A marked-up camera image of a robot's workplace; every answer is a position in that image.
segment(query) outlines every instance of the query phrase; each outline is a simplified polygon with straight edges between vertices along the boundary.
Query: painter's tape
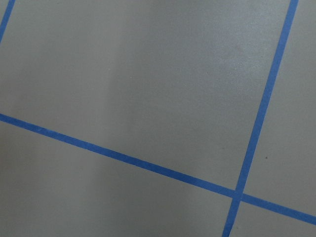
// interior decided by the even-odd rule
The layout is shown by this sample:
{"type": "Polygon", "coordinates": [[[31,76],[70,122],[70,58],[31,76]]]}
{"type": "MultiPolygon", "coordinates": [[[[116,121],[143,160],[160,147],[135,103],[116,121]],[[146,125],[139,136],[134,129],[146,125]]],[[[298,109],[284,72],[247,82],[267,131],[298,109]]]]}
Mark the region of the painter's tape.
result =
{"type": "Polygon", "coordinates": [[[278,205],[278,204],[275,204],[275,203],[272,203],[269,201],[265,201],[265,200],[257,198],[257,197],[252,197],[252,196],[247,195],[247,194],[242,195],[241,201],[249,203],[249,204],[254,205],[254,206],[264,208],[266,210],[270,210],[270,211],[279,213],[279,214],[284,215],[284,216],[289,216],[289,217],[295,218],[297,220],[316,225],[316,216],[312,216],[312,215],[306,214],[304,212],[296,211],[296,210],[293,210],[291,208],[281,206],[281,205],[278,205]]]}
{"type": "Polygon", "coordinates": [[[287,39],[288,39],[288,36],[290,33],[290,29],[291,29],[291,25],[292,25],[292,22],[294,19],[297,4],[298,4],[298,0],[291,0],[287,14],[286,14],[284,25],[283,25],[283,28],[281,31],[281,35],[280,35],[278,44],[277,44],[276,53],[275,53],[275,56],[273,58],[273,62],[272,62],[271,68],[270,68],[266,87],[265,87],[265,90],[263,92],[263,96],[261,99],[261,103],[259,106],[257,117],[256,117],[255,123],[253,125],[253,129],[251,132],[251,136],[250,136],[249,144],[247,147],[246,155],[245,155],[245,158],[243,160],[243,164],[242,164],[241,171],[239,174],[238,182],[236,185],[236,193],[235,193],[235,196],[232,200],[231,207],[230,207],[229,212],[228,212],[228,216],[226,219],[226,223],[224,226],[222,237],[229,236],[229,234],[233,228],[236,216],[237,216],[238,208],[239,208],[242,194],[243,194],[246,182],[247,182],[247,178],[249,175],[253,156],[254,156],[254,153],[255,153],[255,150],[256,150],[256,147],[258,144],[260,132],[261,132],[263,121],[265,119],[265,115],[266,115],[266,112],[268,109],[268,105],[269,105],[269,101],[270,101],[271,94],[273,91],[273,87],[274,87],[275,81],[277,79],[277,73],[278,73],[278,70],[280,68],[281,60],[282,60],[282,57],[284,54],[286,42],[287,42],[287,39]]]}
{"type": "Polygon", "coordinates": [[[3,15],[3,18],[2,18],[2,21],[0,24],[0,43],[1,43],[2,37],[4,35],[4,31],[6,29],[6,26],[8,24],[14,3],[15,3],[15,0],[9,0],[8,5],[6,7],[6,10],[4,12],[4,15],[3,15]]]}
{"type": "Polygon", "coordinates": [[[115,152],[115,151],[112,151],[110,149],[103,148],[103,147],[94,145],[92,143],[88,143],[88,142],[79,140],[77,138],[73,138],[73,137],[70,137],[70,136],[46,129],[44,127],[37,126],[37,125],[31,124],[31,123],[28,123],[28,122],[25,122],[25,121],[22,121],[22,120],[19,120],[16,118],[12,118],[12,117],[0,114],[0,121],[10,123],[14,126],[21,127],[23,129],[44,135],[46,137],[50,137],[50,138],[56,139],[58,141],[62,141],[62,142],[74,145],[76,147],[80,147],[80,148],[83,148],[83,149],[86,149],[86,150],[89,150],[89,151],[92,151],[92,152],[95,152],[95,153],[98,153],[98,154],[101,154],[101,155],[104,155],[104,156],[107,156],[107,157],[110,157],[113,159],[117,159],[117,160],[123,161],[125,163],[132,164],[134,166],[137,166],[137,167],[140,167],[140,168],[143,168],[146,170],[150,170],[152,172],[162,174],[164,176],[167,176],[167,177],[170,177],[173,179],[177,179],[177,180],[180,180],[182,182],[192,184],[194,186],[197,186],[197,187],[200,187],[200,188],[203,188],[203,189],[206,189],[206,190],[218,193],[218,194],[225,195],[227,197],[232,198],[234,195],[233,190],[222,187],[220,185],[213,184],[213,183],[207,182],[205,180],[198,179],[198,178],[192,177],[190,175],[183,174],[183,173],[180,173],[178,171],[168,169],[168,168],[162,167],[160,165],[153,164],[153,163],[141,160],[141,159],[130,157],[128,155],[124,155],[122,153],[115,152]]]}

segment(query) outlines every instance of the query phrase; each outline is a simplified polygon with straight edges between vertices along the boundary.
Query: gray panel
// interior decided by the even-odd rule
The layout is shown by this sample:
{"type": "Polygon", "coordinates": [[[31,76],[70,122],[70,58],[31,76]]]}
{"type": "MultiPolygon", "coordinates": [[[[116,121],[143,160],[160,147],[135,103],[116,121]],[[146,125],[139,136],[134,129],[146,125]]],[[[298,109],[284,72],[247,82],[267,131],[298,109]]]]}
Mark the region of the gray panel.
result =
{"type": "Polygon", "coordinates": [[[314,237],[316,227],[241,203],[230,237],[314,237]]]}
{"type": "Polygon", "coordinates": [[[8,0],[0,0],[0,22],[3,18],[6,6],[8,5],[8,0]]]}
{"type": "Polygon", "coordinates": [[[316,215],[316,5],[301,0],[245,192],[316,215]]]}
{"type": "Polygon", "coordinates": [[[0,236],[221,236],[228,197],[4,123],[0,133],[0,236]]]}
{"type": "Polygon", "coordinates": [[[288,3],[20,0],[0,109],[234,188],[288,3]]]}

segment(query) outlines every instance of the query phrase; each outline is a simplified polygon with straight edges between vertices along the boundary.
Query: blue tape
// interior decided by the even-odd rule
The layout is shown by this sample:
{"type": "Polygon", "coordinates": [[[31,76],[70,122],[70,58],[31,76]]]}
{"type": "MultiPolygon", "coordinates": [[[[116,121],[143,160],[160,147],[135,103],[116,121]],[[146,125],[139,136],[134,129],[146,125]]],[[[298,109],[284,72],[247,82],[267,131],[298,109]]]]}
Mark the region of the blue tape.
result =
{"type": "Polygon", "coordinates": [[[132,164],[134,166],[140,167],[142,169],[146,169],[146,170],[150,170],[152,172],[158,173],[158,174],[162,174],[164,176],[176,179],[176,180],[180,180],[182,182],[188,183],[188,184],[192,184],[194,186],[218,193],[218,194],[222,194],[225,195],[227,197],[233,197],[234,195],[234,190],[219,186],[217,184],[213,184],[195,177],[192,177],[190,175],[186,175],[183,173],[180,173],[178,171],[172,170],[172,169],[168,169],[165,167],[162,167],[160,165],[156,165],[141,159],[137,159],[134,157],[130,157],[124,154],[121,154],[119,152],[115,152],[112,151],[110,149],[107,148],[103,148],[97,145],[94,145],[92,143],[88,143],[49,129],[46,129],[44,127],[40,127],[28,122],[24,122],[22,120],[16,119],[16,118],[12,118],[3,114],[0,114],[0,121],[6,122],[6,123],[10,123],[14,126],[17,127],[21,127],[23,129],[44,135],[46,137],[50,137],[53,139],[56,139],[58,141],[61,142],[65,142],[71,145],[74,145],[76,147],[80,147],[113,159],[117,159],[120,161],[123,161],[125,163],[128,164],[132,164]]]}
{"type": "MultiPolygon", "coordinates": [[[[158,174],[162,174],[164,176],[167,176],[176,180],[180,180],[182,182],[185,182],[185,183],[188,183],[188,184],[191,184],[191,185],[194,185],[194,186],[197,186],[197,187],[200,187],[200,188],[203,188],[203,189],[206,189],[218,194],[222,194],[230,198],[233,198],[235,195],[234,190],[231,190],[231,189],[228,189],[228,188],[225,188],[225,187],[222,187],[222,186],[219,186],[219,185],[216,185],[216,184],[213,184],[213,183],[210,183],[210,182],[156,165],[156,164],[152,164],[152,163],[149,163],[137,158],[133,158],[133,157],[94,145],[92,143],[88,143],[88,142],[52,131],[52,130],[28,123],[28,122],[24,122],[16,118],[12,118],[12,117],[0,114],[0,121],[9,123],[11,125],[44,135],[46,137],[53,138],[61,142],[68,143],[70,145],[83,148],[83,149],[86,149],[86,150],[89,150],[89,151],[92,151],[92,152],[95,152],[95,153],[98,153],[98,154],[101,154],[113,159],[123,161],[125,163],[135,165],[137,167],[140,167],[140,168],[143,168],[143,169],[146,169],[158,174]]],[[[241,201],[316,225],[316,216],[312,216],[312,215],[309,215],[300,211],[296,211],[296,210],[293,210],[293,209],[290,209],[278,204],[274,204],[272,202],[259,199],[257,197],[252,197],[250,195],[243,194],[241,197],[241,201]]]]}
{"type": "Polygon", "coordinates": [[[284,21],[284,25],[282,28],[282,32],[277,44],[277,48],[276,48],[276,53],[275,56],[273,58],[273,62],[270,68],[270,72],[269,72],[269,76],[268,76],[268,80],[267,80],[267,84],[265,87],[265,90],[263,92],[263,96],[260,102],[260,106],[259,106],[259,110],[257,113],[257,117],[255,120],[255,123],[253,125],[253,129],[251,132],[251,136],[250,136],[250,140],[249,140],[249,144],[247,147],[247,151],[246,151],[246,155],[241,167],[241,171],[239,174],[239,178],[238,178],[238,182],[236,185],[236,192],[234,195],[234,198],[232,200],[229,212],[228,212],[228,216],[226,219],[226,223],[225,223],[225,227],[223,230],[223,234],[222,237],[228,237],[232,227],[234,225],[235,219],[236,219],[236,215],[238,212],[238,208],[240,205],[240,201],[242,198],[242,194],[246,185],[246,181],[249,175],[249,171],[250,171],[250,167],[251,167],[251,163],[253,160],[253,156],[257,147],[257,143],[258,143],[258,139],[260,136],[260,132],[261,132],[261,128],[262,128],[262,124],[268,109],[268,105],[269,105],[269,101],[271,98],[271,94],[272,94],[272,90],[277,78],[277,73],[281,64],[281,60],[284,54],[284,49],[285,49],[285,45],[290,33],[290,29],[291,29],[291,25],[294,19],[294,15],[295,15],[295,11],[297,8],[297,4],[298,4],[298,0],[291,0],[287,14],[286,14],[286,18],[284,21]]]}
{"type": "Polygon", "coordinates": [[[252,196],[247,195],[247,194],[242,195],[241,201],[249,203],[249,204],[254,205],[254,206],[264,208],[266,210],[270,210],[270,211],[279,213],[279,214],[284,215],[284,216],[292,217],[292,218],[295,218],[297,220],[316,225],[316,216],[312,216],[312,215],[306,214],[304,212],[296,211],[296,210],[293,210],[291,208],[281,206],[281,205],[278,205],[278,204],[275,204],[275,203],[272,203],[269,201],[265,201],[265,200],[262,200],[262,199],[257,198],[257,197],[252,197],[252,196]]]}
{"type": "Polygon", "coordinates": [[[4,35],[4,31],[6,29],[6,26],[8,24],[13,6],[14,6],[15,0],[9,0],[8,5],[6,7],[5,13],[3,15],[1,24],[0,24],[0,43],[2,41],[2,37],[4,35]]]}

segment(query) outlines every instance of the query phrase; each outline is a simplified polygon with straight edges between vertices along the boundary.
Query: gray surface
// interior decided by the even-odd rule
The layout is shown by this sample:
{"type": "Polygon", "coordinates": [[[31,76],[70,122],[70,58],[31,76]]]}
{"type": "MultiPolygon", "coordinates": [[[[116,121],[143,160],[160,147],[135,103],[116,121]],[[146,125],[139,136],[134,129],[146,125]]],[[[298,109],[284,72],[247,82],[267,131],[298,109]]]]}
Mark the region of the gray surface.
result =
{"type": "Polygon", "coordinates": [[[315,2],[301,0],[245,189],[247,194],[312,215],[316,215],[315,19],[315,2]]]}
{"type": "Polygon", "coordinates": [[[230,198],[0,123],[0,236],[220,237],[230,198]]]}
{"type": "Polygon", "coordinates": [[[233,189],[288,3],[19,0],[1,111],[233,189]]]}
{"type": "Polygon", "coordinates": [[[316,226],[241,203],[230,237],[313,237],[316,226]]]}
{"type": "Polygon", "coordinates": [[[8,0],[0,0],[0,22],[4,15],[7,4],[8,4],[8,0]]]}
{"type": "MultiPolygon", "coordinates": [[[[0,112],[234,189],[288,3],[17,0],[0,112]]],[[[315,12],[300,0],[245,190],[313,215],[315,12]]],[[[230,198],[0,134],[0,236],[221,236],[230,198]]],[[[231,237],[315,232],[242,203],[231,237]]]]}

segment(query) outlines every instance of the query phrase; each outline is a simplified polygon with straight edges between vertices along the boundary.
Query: blue tape line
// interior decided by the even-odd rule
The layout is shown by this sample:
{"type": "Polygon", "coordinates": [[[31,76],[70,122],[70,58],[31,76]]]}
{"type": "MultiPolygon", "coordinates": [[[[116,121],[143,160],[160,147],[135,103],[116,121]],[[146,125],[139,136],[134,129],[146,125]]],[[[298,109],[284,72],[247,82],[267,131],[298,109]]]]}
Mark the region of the blue tape line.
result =
{"type": "Polygon", "coordinates": [[[281,215],[285,215],[285,216],[292,217],[300,221],[304,221],[304,222],[316,225],[316,216],[312,216],[304,212],[296,211],[291,208],[281,206],[269,201],[265,201],[257,197],[252,197],[247,194],[243,194],[241,200],[251,205],[258,206],[266,210],[279,213],[281,215]]]}
{"type": "MultiPolygon", "coordinates": [[[[46,137],[53,138],[53,139],[61,141],[61,142],[68,143],[70,145],[74,145],[74,146],[83,148],[83,149],[86,149],[86,150],[89,150],[89,151],[92,151],[92,152],[95,152],[95,153],[98,153],[98,154],[101,154],[101,155],[104,155],[104,156],[107,156],[107,157],[110,157],[113,159],[123,161],[125,163],[135,165],[137,167],[140,167],[140,168],[143,168],[146,170],[153,171],[153,172],[158,173],[158,174],[162,174],[164,176],[167,176],[167,177],[170,177],[173,179],[180,180],[180,181],[188,183],[188,184],[192,184],[194,186],[197,186],[197,187],[200,187],[200,188],[203,188],[203,189],[206,189],[206,190],[218,193],[218,194],[222,194],[222,195],[230,197],[230,198],[234,197],[234,193],[235,193],[234,190],[231,190],[231,189],[228,189],[228,188],[225,188],[225,187],[222,187],[222,186],[219,186],[219,185],[216,185],[216,184],[213,184],[213,183],[210,183],[210,182],[207,182],[207,181],[204,181],[204,180],[201,180],[201,179],[198,179],[198,178],[195,178],[195,177],[192,177],[192,176],[168,169],[168,168],[164,168],[164,167],[156,165],[156,164],[152,164],[152,163],[149,163],[149,162],[137,159],[137,158],[133,158],[133,157],[130,157],[130,156],[127,156],[127,155],[124,155],[124,154],[121,154],[121,153],[118,153],[118,152],[94,145],[92,143],[88,143],[88,142],[85,142],[85,141],[82,141],[82,140],[79,140],[79,139],[76,139],[76,138],[55,132],[55,131],[52,131],[52,130],[28,123],[28,122],[24,122],[24,121],[16,119],[16,118],[12,118],[12,117],[0,114],[0,121],[9,123],[11,125],[14,125],[14,126],[17,126],[17,127],[41,134],[41,135],[44,135],[46,137]]],[[[312,215],[309,215],[309,214],[306,214],[306,213],[303,213],[300,211],[296,211],[296,210],[293,210],[293,209],[290,209],[290,208],[287,208],[287,207],[284,207],[284,206],[281,206],[281,205],[278,205],[278,204],[275,204],[272,202],[268,202],[268,201],[259,199],[257,197],[252,197],[250,195],[243,194],[241,201],[249,203],[249,204],[254,205],[254,206],[258,206],[258,207],[273,211],[273,212],[276,212],[276,213],[279,213],[279,214],[282,214],[282,215],[285,215],[285,216],[289,216],[289,217],[292,217],[292,218],[295,218],[295,219],[298,219],[298,220],[301,220],[301,221],[304,221],[304,222],[307,222],[307,223],[310,223],[313,225],[316,225],[316,216],[312,216],[312,215]]]]}
{"type": "Polygon", "coordinates": [[[225,195],[227,197],[233,197],[233,195],[234,195],[234,190],[231,190],[231,189],[219,186],[217,184],[213,184],[213,183],[192,177],[190,175],[180,173],[178,171],[174,171],[172,169],[162,167],[160,165],[156,165],[156,164],[149,163],[149,162],[141,160],[141,159],[130,157],[130,156],[121,154],[119,152],[115,152],[115,151],[112,151],[110,149],[103,148],[103,147],[94,145],[92,143],[88,143],[88,142],[85,142],[85,141],[82,141],[82,140],[79,140],[79,139],[76,139],[76,138],[52,131],[52,130],[46,129],[44,127],[40,127],[40,126],[31,124],[28,122],[24,122],[24,121],[16,119],[16,118],[12,118],[12,117],[0,114],[0,121],[10,123],[14,126],[24,128],[26,130],[44,135],[46,137],[50,137],[50,138],[56,139],[58,141],[62,141],[62,142],[74,145],[76,147],[80,147],[80,148],[83,148],[83,149],[86,149],[86,150],[89,150],[89,151],[92,151],[92,152],[95,152],[95,153],[98,153],[98,154],[101,154],[101,155],[104,155],[104,156],[107,156],[107,157],[110,157],[113,159],[117,159],[117,160],[123,161],[125,163],[132,164],[134,166],[137,166],[137,167],[140,167],[140,168],[143,168],[146,170],[150,170],[152,172],[162,174],[164,176],[167,176],[167,177],[170,177],[173,179],[177,179],[177,180],[180,180],[182,182],[192,184],[194,186],[197,186],[197,187],[200,187],[200,188],[203,188],[203,189],[206,189],[206,190],[218,193],[218,194],[225,195]]]}
{"type": "Polygon", "coordinates": [[[257,147],[257,143],[258,143],[258,139],[260,136],[260,132],[261,132],[261,128],[262,128],[262,124],[268,109],[268,105],[269,105],[269,101],[271,98],[271,94],[272,94],[272,90],[277,78],[277,73],[281,64],[281,60],[283,57],[283,53],[284,53],[284,49],[285,49],[285,45],[290,33],[290,29],[291,29],[291,25],[294,19],[294,15],[295,15],[295,11],[296,11],[296,7],[298,4],[298,0],[291,0],[287,14],[286,14],[286,18],[284,21],[284,25],[282,28],[282,32],[277,44],[277,48],[276,48],[276,53],[270,68],[270,72],[269,72],[269,76],[268,76],[268,80],[267,80],[267,84],[265,87],[265,90],[263,92],[263,96],[261,99],[261,103],[259,106],[259,110],[257,113],[257,117],[255,120],[255,123],[253,125],[253,129],[251,132],[251,136],[250,136],[250,140],[249,140],[249,144],[247,147],[247,151],[245,154],[245,158],[241,167],[241,171],[240,171],[240,175],[238,178],[238,182],[236,185],[236,192],[235,192],[235,196],[232,200],[229,212],[228,212],[228,216],[226,219],[226,223],[225,223],[225,227],[223,230],[223,234],[222,237],[228,237],[232,227],[234,225],[235,222],[235,218],[238,212],[238,208],[239,208],[239,204],[240,204],[240,200],[246,185],[246,181],[249,175],[249,171],[250,171],[250,167],[251,167],[251,163],[253,160],[253,156],[257,147]]]}
{"type": "Polygon", "coordinates": [[[4,31],[6,29],[6,26],[8,24],[13,6],[14,6],[15,0],[9,0],[8,5],[6,7],[5,13],[3,15],[2,21],[1,21],[1,25],[0,25],[0,43],[2,41],[2,37],[4,35],[4,31]]]}

